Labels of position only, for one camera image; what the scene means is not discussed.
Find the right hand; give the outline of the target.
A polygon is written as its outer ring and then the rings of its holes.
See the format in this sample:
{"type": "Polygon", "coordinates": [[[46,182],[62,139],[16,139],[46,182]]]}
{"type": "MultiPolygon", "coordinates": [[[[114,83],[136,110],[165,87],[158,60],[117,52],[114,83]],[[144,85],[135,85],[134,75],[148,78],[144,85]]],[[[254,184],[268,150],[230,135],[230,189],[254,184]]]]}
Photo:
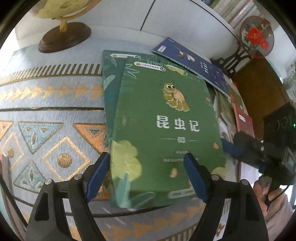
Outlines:
{"type": "Polygon", "coordinates": [[[291,204],[288,202],[287,195],[285,193],[281,194],[283,192],[282,189],[276,189],[268,194],[271,181],[272,179],[270,177],[261,176],[255,181],[253,190],[265,218],[269,240],[275,240],[290,221],[293,210],[291,204]],[[272,201],[279,194],[281,196],[274,200],[269,208],[267,208],[265,204],[266,199],[272,201]]]}

